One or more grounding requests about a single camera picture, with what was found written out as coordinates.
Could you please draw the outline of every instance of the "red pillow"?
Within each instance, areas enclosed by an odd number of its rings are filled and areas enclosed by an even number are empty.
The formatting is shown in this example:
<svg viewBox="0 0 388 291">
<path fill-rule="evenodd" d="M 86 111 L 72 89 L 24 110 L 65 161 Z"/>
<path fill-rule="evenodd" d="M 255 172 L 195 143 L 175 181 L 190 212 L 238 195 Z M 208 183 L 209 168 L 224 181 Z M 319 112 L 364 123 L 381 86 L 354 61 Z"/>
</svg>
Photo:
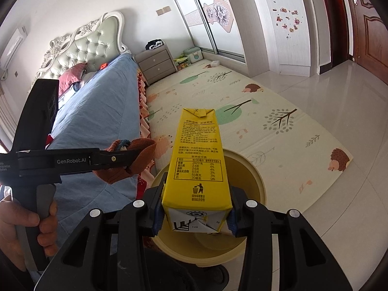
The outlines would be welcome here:
<svg viewBox="0 0 388 291">
<path fill-rule="evenodd" d="M 73 83 L 81 81 L 82 72 L 86 66 L 86 63 L 76 64 L 75 66 L 66 70 L 64 74 L 59 77 L 59 97 L 66 92 Z"/>
</svg>

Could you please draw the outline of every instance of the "nightstand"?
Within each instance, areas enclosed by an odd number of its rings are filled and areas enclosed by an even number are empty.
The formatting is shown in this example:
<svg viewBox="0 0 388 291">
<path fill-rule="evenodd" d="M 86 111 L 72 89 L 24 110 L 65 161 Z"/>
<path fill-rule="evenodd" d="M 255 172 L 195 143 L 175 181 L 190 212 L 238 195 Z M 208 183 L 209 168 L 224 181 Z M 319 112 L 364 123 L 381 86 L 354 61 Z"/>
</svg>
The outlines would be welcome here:
<svg viewBox="0 0 388 291">
<path fill-rule="evenodd" d="M 135 55 L 135 60 L 150 85 L 177 71 L 166 44 Z"/>
</svg>

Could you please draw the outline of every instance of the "human hand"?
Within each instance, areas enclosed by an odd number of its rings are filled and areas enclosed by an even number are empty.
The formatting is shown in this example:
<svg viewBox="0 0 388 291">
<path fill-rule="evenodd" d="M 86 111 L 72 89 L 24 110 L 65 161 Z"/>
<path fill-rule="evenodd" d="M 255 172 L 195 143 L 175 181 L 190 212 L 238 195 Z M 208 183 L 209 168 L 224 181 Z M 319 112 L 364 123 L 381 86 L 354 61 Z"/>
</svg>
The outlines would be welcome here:
<svg viewBox="0 0 388 291">
<path fill-rule="evenodd" d="M 20 270 L 26 271 L 26 265 L 24 264 L 23 251 L 16 235 L 15 225 L 39 225 L 41 233 L 38 235 L 38 243 L 44 247 L 47 256 L 54 256 L 58 251 L 58 246 L 56 245 L 57 210 L 57 203 L 53 201 L 50 205 L 50 215 L 43 220 L 39 220 L 37 213 L 30 212 L 19 204 L 12 202 L 11 195 L 0 201 L 0 250 Z"/>
</svg>

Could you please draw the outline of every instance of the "blue bedspread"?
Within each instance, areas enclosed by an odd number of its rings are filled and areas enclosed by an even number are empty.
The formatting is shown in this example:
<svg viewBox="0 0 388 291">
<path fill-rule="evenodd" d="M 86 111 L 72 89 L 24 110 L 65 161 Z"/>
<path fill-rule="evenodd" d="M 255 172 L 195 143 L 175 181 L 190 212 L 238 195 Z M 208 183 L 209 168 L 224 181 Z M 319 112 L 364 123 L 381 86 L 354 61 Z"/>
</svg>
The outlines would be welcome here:
<svg viewBox="0 0 388 291">
<path fill-rule="evenodd" d="M 137 65 L 128 54 L 99 71 L 58 112 L 49 148 L 105 149 L 117 139 L 140 136 Z M 113 185 L 94 173 L 62 176 L 57 184 L 58 243 L 89 210 L 122 209 L 136 197 L 137 175 Z"/>
</svg>

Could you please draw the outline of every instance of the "tile floor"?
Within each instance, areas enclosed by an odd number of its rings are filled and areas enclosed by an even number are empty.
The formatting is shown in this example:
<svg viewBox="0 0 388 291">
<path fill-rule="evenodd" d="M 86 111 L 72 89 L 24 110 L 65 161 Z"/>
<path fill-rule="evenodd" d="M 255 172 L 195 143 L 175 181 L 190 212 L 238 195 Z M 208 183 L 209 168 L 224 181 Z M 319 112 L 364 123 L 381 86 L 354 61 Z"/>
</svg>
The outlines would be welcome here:
<svg viewBox="0 0 388 291">
<path fill-rule="evenodd" d="M 300 107 L 354 156 L 303 215 L 357 291 L 388 248 L 388 86 L 351 61 L 309 78 L 268 71 L 253 79 Z M 277 253 L 274 258 L 272 290 L 279 290 Z M 243 256 L 225 264 L 225 291 L 238 289 L 242 264 Z"/>
</svg>

